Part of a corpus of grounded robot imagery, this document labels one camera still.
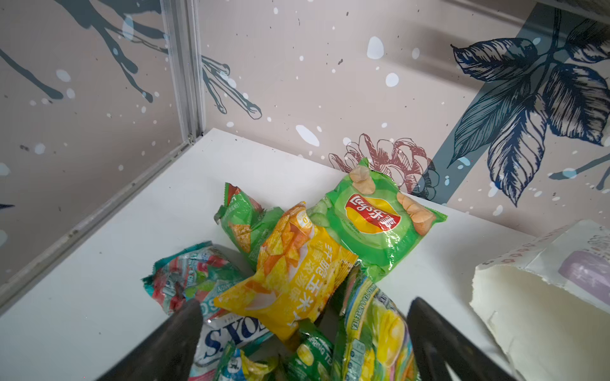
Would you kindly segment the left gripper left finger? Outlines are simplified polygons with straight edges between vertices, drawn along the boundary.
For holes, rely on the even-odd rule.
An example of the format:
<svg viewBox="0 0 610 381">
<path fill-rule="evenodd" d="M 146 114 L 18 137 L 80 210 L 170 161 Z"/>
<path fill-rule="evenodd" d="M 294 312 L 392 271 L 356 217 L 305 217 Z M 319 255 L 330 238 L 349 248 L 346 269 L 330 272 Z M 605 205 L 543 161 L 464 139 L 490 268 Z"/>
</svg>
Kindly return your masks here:
<svg viewBox="0 0 610 381">
<path fill-rule="evenodd" d="M 203 327 L 196 300 L 184 303 L 101 380 L 187 380 Z"/>
</svg>

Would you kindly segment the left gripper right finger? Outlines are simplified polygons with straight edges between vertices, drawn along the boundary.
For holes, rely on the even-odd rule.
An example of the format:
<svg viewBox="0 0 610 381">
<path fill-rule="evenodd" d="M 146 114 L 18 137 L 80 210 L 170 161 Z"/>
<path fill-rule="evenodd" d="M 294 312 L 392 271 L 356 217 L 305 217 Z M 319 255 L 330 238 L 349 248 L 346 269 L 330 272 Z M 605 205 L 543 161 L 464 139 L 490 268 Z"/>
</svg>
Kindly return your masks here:
<svg viewBox="0 0 610 381">
<path fill-rule="evenodd" d="M 451 371 L 460 380 L 514 379 L 423 298 L 411 302 L 407 325 L 422 380 L 451 380 Z"/>
</svg>

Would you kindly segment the green fruit candy packet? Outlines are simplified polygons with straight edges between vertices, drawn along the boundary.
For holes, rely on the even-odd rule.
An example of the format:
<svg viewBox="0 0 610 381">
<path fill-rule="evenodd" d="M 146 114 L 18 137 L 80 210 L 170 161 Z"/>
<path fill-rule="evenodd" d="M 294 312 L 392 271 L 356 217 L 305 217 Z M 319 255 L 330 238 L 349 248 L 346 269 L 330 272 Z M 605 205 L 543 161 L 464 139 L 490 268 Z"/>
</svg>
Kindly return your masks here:
<svg viewBox="0 0 610 381">
<path fill-rule="evenodd" d="M 338 281 L 342 294 L 338 333 L 334 342 L 314 327 Z M 408 327 L 394 303 L 368 277 L 348 275 L 337 263 L 303 265 L 283 284 L 280 274 L 254 276 L 216 298 L 223 310 L 259 320 L 281 341 L 299 339 L 284 371 L 290 380 L 415 380 Z"/>
</svg>

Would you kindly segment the teal red candy packet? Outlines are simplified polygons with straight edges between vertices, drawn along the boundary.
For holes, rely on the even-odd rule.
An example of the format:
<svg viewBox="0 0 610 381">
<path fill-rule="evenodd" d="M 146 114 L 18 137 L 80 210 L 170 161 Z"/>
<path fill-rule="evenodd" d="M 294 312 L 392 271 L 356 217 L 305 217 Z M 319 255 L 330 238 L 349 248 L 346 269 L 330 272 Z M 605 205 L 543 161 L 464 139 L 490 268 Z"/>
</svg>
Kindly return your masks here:
<svg viewBox="0 0 610 381">
<path fill-rule="evenodd" d="M 214 300 L 245 279 L 210 241 L 195 244 L 158 260 L 143 278 L 147 294 L 172 315 L 191 300 L 200 304 L 203 328 L 190 371 L 190 380 L 212 380 L 227 345 L 251 354 L 273 334 L 254 317 L 218 308 Z"/>
</svg>

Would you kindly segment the white printed paper bag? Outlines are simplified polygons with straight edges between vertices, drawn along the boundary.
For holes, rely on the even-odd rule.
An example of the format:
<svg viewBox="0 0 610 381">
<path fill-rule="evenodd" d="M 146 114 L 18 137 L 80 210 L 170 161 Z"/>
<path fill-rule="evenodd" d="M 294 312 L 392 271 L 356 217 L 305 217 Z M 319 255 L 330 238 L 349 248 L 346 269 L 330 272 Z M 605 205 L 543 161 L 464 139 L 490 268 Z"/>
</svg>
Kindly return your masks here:
<svg viewBox="0 0 610 381">
<path fill-rule="evenodd" d="M 609 378 L 609 230 L 581 220 L 478 265 L 470 306 L 524 380 Z"/>
</svg>

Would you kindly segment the green Lays chips packet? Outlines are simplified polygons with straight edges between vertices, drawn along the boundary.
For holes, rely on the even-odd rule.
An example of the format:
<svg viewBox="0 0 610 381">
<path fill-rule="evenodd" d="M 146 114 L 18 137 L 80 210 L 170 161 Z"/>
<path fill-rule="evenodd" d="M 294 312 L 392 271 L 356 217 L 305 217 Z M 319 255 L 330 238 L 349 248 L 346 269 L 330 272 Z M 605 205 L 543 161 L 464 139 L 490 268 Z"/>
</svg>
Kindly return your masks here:
<svg viewBox="0 0 610 381">
<path fill-rule="evenodd" d="M 391 177 L 363 159 L 308 216 L 358 256 L 373 281 L 386 277 L 447 216 L 402 193 Z"/>
</svg>

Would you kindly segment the green corn snack packet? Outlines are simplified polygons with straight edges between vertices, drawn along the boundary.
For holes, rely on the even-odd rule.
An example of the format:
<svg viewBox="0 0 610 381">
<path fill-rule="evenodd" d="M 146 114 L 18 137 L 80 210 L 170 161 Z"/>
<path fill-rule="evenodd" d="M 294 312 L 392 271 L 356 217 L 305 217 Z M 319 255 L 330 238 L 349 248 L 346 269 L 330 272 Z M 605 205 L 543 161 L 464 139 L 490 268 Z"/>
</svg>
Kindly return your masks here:
<svg viewBox="0 0 610 381">
<path fill-rule="evenodd" d="M 252 270 L 256 270 L 260 248 L 283 214 L 281 208 L 265 209 L 241 188 L 225 183 L 223 203 L 214 215 L 214 221 L 222 227 Z"/>
</svg>

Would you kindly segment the yellow snack packet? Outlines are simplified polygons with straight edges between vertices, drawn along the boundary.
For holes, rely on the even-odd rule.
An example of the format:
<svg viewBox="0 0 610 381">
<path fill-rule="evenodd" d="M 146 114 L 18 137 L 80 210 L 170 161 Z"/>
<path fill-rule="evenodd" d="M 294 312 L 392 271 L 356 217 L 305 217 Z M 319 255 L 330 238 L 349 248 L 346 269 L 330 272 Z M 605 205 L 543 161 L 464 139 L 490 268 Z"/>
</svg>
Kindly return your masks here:
<svg viewBox="0 0 610 381">
<path fill-rule="evenodd" d="M 254 275 L 224 291 L 214 305 L 255 318 L 287 341 L 300 321 L 318 319 L 357 260 L 299 203 L 283 214 L 261 246 Z"/>
</svg>

